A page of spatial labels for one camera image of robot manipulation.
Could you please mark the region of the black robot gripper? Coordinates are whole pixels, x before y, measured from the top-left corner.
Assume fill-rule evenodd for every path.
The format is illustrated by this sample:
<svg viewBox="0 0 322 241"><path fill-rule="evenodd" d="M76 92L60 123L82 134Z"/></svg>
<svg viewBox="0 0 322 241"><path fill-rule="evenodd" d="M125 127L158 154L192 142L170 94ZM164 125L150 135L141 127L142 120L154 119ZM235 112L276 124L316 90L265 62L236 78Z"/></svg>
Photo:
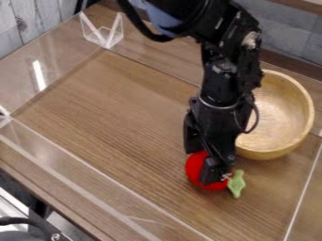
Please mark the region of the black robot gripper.
<svg viewBox="0 0 322 241"><path fill-rule="evenodd" d="M188 110L182 120L182 148L186 154L208 151L221 165L236 163L236 137L252 131L247 122L253 108L253 96L243 95L231 106L212 106L198 96L188 100ZM229 170L217 160L202 160L198 181L201 185L221 182Z"/></svg>

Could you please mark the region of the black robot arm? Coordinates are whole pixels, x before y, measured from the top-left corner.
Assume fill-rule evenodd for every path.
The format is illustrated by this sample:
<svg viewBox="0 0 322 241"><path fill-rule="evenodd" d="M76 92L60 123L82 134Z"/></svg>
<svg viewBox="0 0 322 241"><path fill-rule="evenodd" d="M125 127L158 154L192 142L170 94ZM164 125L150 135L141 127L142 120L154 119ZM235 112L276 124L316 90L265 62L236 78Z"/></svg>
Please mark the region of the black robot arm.
<svg viewBox="0 0 322 241"><path fill-rule="evenodd" d="M202 82L182 120L186 154L204 153L196 180L225 181L235 166L235 142L256 124L252 91L261 86L261 29L235 0L144 0L148 27L129 0L116 0L140 34L156 42L189 37L201 46Z"/></svg>

